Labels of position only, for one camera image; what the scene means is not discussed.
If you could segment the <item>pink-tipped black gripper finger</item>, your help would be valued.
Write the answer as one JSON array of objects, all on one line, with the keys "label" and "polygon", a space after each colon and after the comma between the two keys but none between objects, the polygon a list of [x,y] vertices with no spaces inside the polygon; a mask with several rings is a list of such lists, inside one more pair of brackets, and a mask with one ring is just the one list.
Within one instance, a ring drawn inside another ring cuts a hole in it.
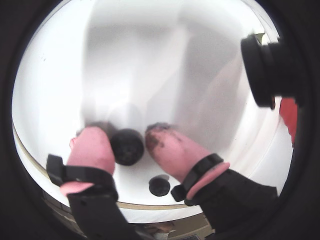
[{"label": "pink-tipped black gripper finger", "polygon": [[113,173],[115,157],[107,134],[86,127],[72,140],[67,163],[47,156],[46,172],[67,197],[72,215],[89,240],[139,240],[120,211]]},{"label": "pink-tipped black gripper finger", "polygon": [[162,170],[179,182],[171,190],[174,200],[200,206],[217,232],[246,222],[278,199],[276,187],[232,170],[218,154],[210,153],[166,123],[146,129],[145,146]]}]

